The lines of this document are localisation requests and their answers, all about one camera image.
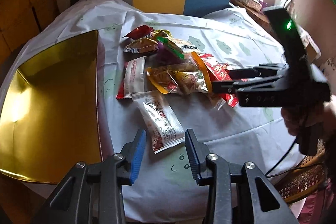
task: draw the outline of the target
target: clear plastic snack bag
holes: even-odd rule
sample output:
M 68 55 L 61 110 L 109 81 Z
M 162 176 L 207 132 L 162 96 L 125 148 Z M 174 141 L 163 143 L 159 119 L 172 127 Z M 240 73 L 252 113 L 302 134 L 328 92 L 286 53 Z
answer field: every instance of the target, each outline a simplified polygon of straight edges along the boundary
M 164 96 L 157 90 L 135 95 L 155 154 L 184 142 L 184 130 Z

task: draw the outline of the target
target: white snack package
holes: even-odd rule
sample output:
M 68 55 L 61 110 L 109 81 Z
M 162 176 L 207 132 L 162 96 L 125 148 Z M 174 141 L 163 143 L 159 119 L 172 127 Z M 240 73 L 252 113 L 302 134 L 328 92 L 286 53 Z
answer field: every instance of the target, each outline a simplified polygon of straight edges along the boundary
M 155 154 L 184 142 L 184 130 L 159 91 L 134 95 L 132 99 L 146 123 Z
M 144 92 L 143 70 L 145 67 L 145 57 L 128 62 L 124 81 L 124 98 L 132 98 L 133 93 Z

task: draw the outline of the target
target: cartoon print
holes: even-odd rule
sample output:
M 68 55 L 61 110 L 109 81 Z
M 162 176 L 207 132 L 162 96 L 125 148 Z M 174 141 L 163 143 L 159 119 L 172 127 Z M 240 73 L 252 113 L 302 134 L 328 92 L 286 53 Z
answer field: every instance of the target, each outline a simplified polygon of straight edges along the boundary
M 105 98 L 116 96 L 118 94 L 120 82 L 122 77 L 122 70 L 113 69 L 105 72 L 104 90 Z
M 109 33 L 112 34 L 112 33 L 116 32 L 117 30 L 120 29 L 120 25 L 121 24 L 113 23 L 113 25 L 104 28 L 104 31 L 109 32 Z
M 164 158 L 165 177 L 177 185 L 194 184 L 185 146 L 175 148 L 175 151 Z
M 266 48 L 266 43 L 258 41 L 264 48 Z
M 249 48 L 246 48 L 243 43 L 239 42 L 239 47 L 241 50 L 248 56 L 251 56 L 251 51 Z
M 189 16 L 183 16 L 183 15 L 180 15 L 180 18 L 183 19 L 183 20 L 190 20 L 190 17 L 189 17 Z
M 198 38 L 189 37 L 188 41 L 194 44 L 197 48 L 199 48 L 201 52 L 204 51 L 205 45 Z
M 228 46 L 228 45 L 226 45 L 226 43 L 225 42 L 223 42 L 223 41 L 219 41 L 219 40 L 216 40 L 217 41 L 217 46 L 223 51 L 223 52 L 225 52 L 226 54 L 231 54 L 232 52 L 231 52 L 231 48 Z
M 154 20 L 149 20 L 146 23 L 149 27 L 155 27 L 155 26 L 158 26 L 160 24 L 160 22 L 157 22 L 157 21 L 154 21 Z
M 267 119 L 268 122 L 271 122 L 271 121 L 274 120 L 273 109 L 271 109 L 269 107 L 264 107 L 263 112 L 264 112 L 265 118 Z

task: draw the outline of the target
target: snack package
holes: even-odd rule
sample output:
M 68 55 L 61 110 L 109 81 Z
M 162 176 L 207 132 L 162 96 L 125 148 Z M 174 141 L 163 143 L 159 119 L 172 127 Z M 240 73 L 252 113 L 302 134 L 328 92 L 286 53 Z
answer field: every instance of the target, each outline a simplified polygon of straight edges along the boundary
M 209 92 L 207 94 L 211 104 L 213 105 L 213 108 L 216 110 L 220 110 L 223 105 L 226 104 L 225 100 L 219 96 L 219 94 L 215 94 L 213 92 Z
M 184 59 L 178 58 L 173 52 L 168 50 L 161 42 L 156 54 L 157 64 L 161 66 L 184 63 Z
M 159 68 L 147 68 L 147 76 L 150 82 L 163 94 L 182 93 L 174 78 L 176 72 L 197 72 L 198 67 L 190 60 L 186 63 L 163 66 Z
M 119 88 L 117 99 L 132 98 L 134 94 L 144 92 L 144 66 L 145 57 L 140 57 L 128 62 L 125 78 Z
M 150 82 L 163 94 L 181 93 L 181 90 L 172 76 L 171 70 L 159 68 L 148 68 L 147 76 Z
M 200 70 L 196 72 L 173 71 L 173 74 L 184 94 L 208 92 L 203 73 Z
M 200 54 L 201 51 L 191 42 L 172 37 L 157 37 L 157 41 L 163 43 L 180 59 L 186 59 L 192 52 Z
M 171 33 L 168 30 L 154 30 L 151 27 L 144 28 L 145 31 L 140 30 L 140 34 L 143 35 L 143 37 L 137 38 L 135 41 L 131 42 L 124 48 L 124 52 L 132 52 L 132 53 L 143 53 L 143 52 L 152 52 L 159 48 L 159 45 L 156 41 L 157 37 L 171 37 Z M 138 37 L 137 35 L 132 34 L 130 32 L 127 35 L 130 35 L 131 37 Z
M 155 154 L 184 142 L 184 130 L 160 92 L 145 92 L 132 99 L 146 123 Z
M 209 77 L 211 81 L 231 81 L 229 74 L 226 72 L 228 64 L 219 64 L 212 54 L 200 54 L 199 59 L 204 63 L 209 71 Z M 221 94 L 223 99 L 231 107 L 235 107 L 238 104 L 238 98 L 235 94 Z
M 152 27 L 149 27 L 147 25 L 142 25 L 140 27 L 135 28 L 133 31 L 129 32 L 124 37 L 129 37 L 135 40 L 135 39 L 145 37 L 146 35 L 148 35 L 150 32 L 153 32 L 153 31 L 154 29 Z
M 168 30 L 154 30 L 150 34 L 150 38 L 157 41 L 158 37 L 171 37 L 171 33 Z
M 124 52 L 143 53 L 143 52 L 155 51 L 158 48 L 159 45 L 156 41 L 147 37 L 143 37 L 128 44 L 124 48 Z

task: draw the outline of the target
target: white tablecloth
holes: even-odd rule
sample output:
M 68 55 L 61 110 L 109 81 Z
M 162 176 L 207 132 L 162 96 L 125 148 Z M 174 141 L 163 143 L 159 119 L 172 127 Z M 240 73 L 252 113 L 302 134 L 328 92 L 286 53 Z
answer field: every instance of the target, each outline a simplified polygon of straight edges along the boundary
M 219 62 L 227 62 L 234 68 L 284 62 L 283 48 L 248 17 L 245 9 L 225 9 L 206 17 L 145 14 L 121 0 L 79 2 L 25 45 L 1 86 L 0 104 L 20 64 L 57 42 L 98 29 L 106 50 L 104 81 L 110 79 L 104 87 L 105 107 L 114 150 L 119 152 L 125 143 L 133 140 L 137 130 L 145 126 L 132 100 L 115 99 L 124 61 L 130 59 L 129 54 L 123 53 L 125 39 L 122 36 L 132 29 L 143 24 L 168 29 L 174 37 L 191 41 L 203 52 L 212 53 Z M 231 108 L 226 104 L 217 111 L 203 94 L 168 94 L 165 97 L 183 128 L 192 128 L 199 141 L 229 162 L 253 161 L 265 172 L 293 142 L 280 108 Z M 133 186 L 123 186 L 126 216 L 142 222 L 175 222 L 202 217 L 208 188 L 199 187 L 192 179 L 184 146 L 155 155 L 149 138 L 147 141 L 138 179 Z M 294 147 L 274 173 L 297 165 L 302 158 Z M 36 186 L 34 190 L 44 196 L 49 194 Z M 235 205 L 234 186 L 232 192 Z

